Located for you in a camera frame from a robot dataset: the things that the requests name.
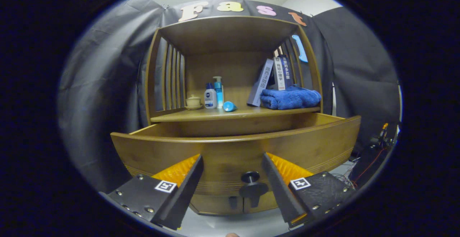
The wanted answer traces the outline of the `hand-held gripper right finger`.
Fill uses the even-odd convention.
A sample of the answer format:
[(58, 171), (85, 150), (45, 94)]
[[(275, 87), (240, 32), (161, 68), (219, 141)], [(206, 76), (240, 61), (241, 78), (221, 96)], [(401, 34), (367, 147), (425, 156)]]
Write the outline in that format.
[(326, 217), (355, 194), (353, 186), (327, 171), (311, 173), (270, 153), (263, 154), (262, 168), (290, 228)]

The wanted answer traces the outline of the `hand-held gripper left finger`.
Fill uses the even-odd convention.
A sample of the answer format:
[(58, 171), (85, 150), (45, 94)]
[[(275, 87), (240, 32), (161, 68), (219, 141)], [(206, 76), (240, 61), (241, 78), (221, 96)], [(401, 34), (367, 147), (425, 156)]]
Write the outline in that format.
[(113, 191), (100, 195), (142, 221), (177, 230), (203, 170), (203, 157), (197, 154), (153, 176), (135, 175)]

